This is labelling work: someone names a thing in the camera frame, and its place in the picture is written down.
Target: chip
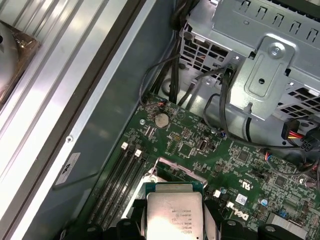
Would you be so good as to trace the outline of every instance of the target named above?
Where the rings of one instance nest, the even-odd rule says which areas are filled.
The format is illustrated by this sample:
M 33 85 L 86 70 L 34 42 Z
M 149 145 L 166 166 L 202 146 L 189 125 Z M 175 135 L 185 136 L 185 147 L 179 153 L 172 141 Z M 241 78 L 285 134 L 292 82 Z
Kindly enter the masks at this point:
M 192 147 L 187 145 L 187 144 L 182 144 L 182 146 L 179 149 L 179 153 L 183 154 L 185 157 L 189 158 L 191 151 L 192 151 Z
M 245 151 L 241 151 L 238 156 L 238 159 L 241 160 L 242 162 L 246 162 L 248 157 L 249 157 L 249 153 L 247 153 Z
M 147 237 L 148 239 L 204 239 L 203 196 L 200 192 L 162 192 L 172 184 L 157 184 L 159 192 L 147 195 Z M 174 191 L 174 186 L 167 191 Z
M 223 168 L 220 165 L 215 166 L 215 171 L 221 172 Z
M 245 205 L 246 204 L 246 201 L 247 201 L 247 197 L 238 193 L 238 196 L 236 197 L 235 201 L 241 205 Z
M 280 188 L 282 188 L 286 183 L 286 179 L 282 176 L 278 176 L 275 180 L 275 183 L 276 185 L 278 185 Z
M 267 208 L 265 206 L 262 206 L 262 205 L 259 205 L 257 209 L 261 213 L 264 213 L 267 210 Z

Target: metal side panel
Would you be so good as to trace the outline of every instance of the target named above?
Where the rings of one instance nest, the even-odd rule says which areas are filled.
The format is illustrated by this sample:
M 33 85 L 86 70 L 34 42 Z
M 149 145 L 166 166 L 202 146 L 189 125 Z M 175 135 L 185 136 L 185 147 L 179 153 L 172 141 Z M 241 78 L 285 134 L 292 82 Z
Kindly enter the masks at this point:
M 66 131 L 67 141 L 62 139 L 61 149 L 43 170 L 20 222 L 6 239 L 51 239 L 78 216 L 138 106 L 146 69 L 169 52 L 173 9 L 173 0 L 145 1 L 90 98 Z M 69 161 L 72 169 L 66 176 Z
M 127 0 L 3 0 L 41 48 L 0 114 L 0 219 Z

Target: circuit board component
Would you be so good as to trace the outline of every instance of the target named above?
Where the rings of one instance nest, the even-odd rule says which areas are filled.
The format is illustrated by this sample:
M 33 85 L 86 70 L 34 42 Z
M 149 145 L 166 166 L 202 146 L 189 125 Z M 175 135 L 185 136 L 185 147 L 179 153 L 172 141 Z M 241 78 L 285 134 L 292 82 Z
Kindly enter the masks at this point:
M 121 195 L 125 200 L 118 213 L 108 210 L 106 212 L 111 213 L 112 219 L 100 218 L 106 221 L 104 226 L 114 224 L 121 217 L 143 173 L 154 169 L 159 178 L 168 182 L 202 182 L 206 186 L 204 199 L 214 200 L 225 218 L 241 221 L 255 231 L 275 215 L 301 228 L 301 233 L 306 231 L 306 238 L 320 239 L 320 195 L 316 187 L 300 183 L 301 179 L 313 181 L 310 175 L 284 176 L 273 172 L 260 149 L 212 133 L 201 117 L 171 102 L 162 106 L 159 112 L 156 103 L 162 100 L 150 94 L 148 104 L 154 106 L 138 107 L 108 160 L 110 164 L 106 165 L 92 191 L 95 195 L 89 197 L 84 213 L 90 212 L 96 204 L 97 192 L 107 184 L 106 178 L 119 159 L 125 142 L 131 148 L 141 150 L 143 162 L 139 163 L 137 175 L 136 170 L 132 173 L 137 177 L 130 178 L 133 183 L 126 196 Z M 167 115 L 169 122 L 157 125 L 155 117 L 159 113 Z M 143 125 L 140 124 L 141 119 L 145 120 Z M 283 172 L 297 168 L 275 156 L 271 161 Z M 111 200 L 106 199 L 104 206 L 109 206 L 108 201 Z

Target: white label on panel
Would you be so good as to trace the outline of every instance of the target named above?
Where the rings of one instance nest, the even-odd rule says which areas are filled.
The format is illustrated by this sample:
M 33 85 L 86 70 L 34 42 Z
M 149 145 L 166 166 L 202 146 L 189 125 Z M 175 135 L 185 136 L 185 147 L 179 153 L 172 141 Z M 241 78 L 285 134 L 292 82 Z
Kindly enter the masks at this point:
M 63 171 L 61 172 L 60 176 L 58 177 L 58 180 L 56 181 L 55 185 L 63 184 L 69 174 L 71 173 L 71 170 L 74 168 L 78 158 L 80 156 L 80 152 L 75 152 L 72 153 L 71 156 L 69 157 L 69 160 L 66 162 Z

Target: motherboard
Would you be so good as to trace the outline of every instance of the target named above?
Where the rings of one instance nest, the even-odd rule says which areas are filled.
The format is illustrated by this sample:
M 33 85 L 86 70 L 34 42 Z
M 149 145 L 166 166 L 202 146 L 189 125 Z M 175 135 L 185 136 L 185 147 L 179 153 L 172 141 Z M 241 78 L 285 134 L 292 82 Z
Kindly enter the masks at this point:
M 150 94 L 147 106 L 140 105 L 128 123 L 80 216 L 110 227 L 132 198 L 143 197 L 137 190 L 142 179 L 156 176 L 168 182 L 202 182 L 205 200 L 216 200 L 223 217 L 252 230 L 279 218 L 302 238 L 320 239 L 320 193 L 304 184 L 314 179 L 274 172 L 265 154 L 229 140 L 201 117 Z M 281 172 L 297 171 L 275 156 L 268 161 Z

